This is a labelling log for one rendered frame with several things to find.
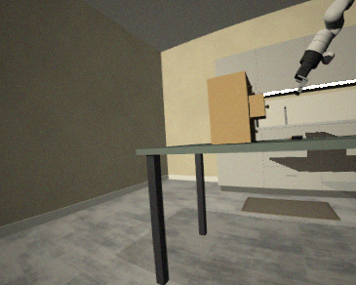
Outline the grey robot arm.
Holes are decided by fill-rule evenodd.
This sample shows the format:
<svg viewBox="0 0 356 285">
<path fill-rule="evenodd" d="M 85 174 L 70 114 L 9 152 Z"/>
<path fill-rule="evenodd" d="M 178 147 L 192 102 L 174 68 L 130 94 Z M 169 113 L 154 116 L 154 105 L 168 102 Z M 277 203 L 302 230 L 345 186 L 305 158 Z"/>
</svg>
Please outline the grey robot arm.
<svg viewBox="0 0 356 285">
<path fill-rule="evenodd" d="M 336 0 L 324 15 L 325 28 L 315 35 L 314 40 L 325 42 L 328 47 L 344 25 L 344 11 L 348 10 L 355 0 Z M 328 30 L 329 31 L 328 31 Z"/>
</svg>

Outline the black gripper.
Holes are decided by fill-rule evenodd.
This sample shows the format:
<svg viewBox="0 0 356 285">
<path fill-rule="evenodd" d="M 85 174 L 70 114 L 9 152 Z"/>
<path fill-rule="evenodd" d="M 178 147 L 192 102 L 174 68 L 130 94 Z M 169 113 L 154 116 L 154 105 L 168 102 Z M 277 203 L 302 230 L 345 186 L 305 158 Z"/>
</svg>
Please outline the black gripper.
<svg viewBox="0 0 356 285">
<path fill-rule="evenodd" d="M 335 56 L 334 52 L 326 53 L 328 49 L 328 45 L 320 40 L 314 40 L 308 46 L 307 50 L 304 52 L 303 57 L 300 60 L 300 68 L 298 69 L 295 79 L 299 84 L 295 95 L 299 96 L 302 89 L 306 85 L 308 78 L 307 75 L 309 74 L 311 69 L 315 69 L 319 62 L 321 61 L 322 64 L 329 64 Z M 314 66 L 314 67 L 313 67 Z M 301 78 L 301 79 L 300 79 Z"/>
</svg>

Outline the small wooden chest of drawers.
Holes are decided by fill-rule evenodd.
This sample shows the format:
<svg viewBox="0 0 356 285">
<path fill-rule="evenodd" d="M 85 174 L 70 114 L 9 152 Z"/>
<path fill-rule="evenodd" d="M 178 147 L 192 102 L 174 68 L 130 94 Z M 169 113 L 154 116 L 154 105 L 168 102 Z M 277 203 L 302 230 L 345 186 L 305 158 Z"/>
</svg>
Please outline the small wooden chest of drawers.
<svg viewBox="0 0 356 285">
<path fill-rule="evenodd" d="M 207 79 L 212 144 L 254 142 L 246 75 L 240 71 Z"/>
</svg>

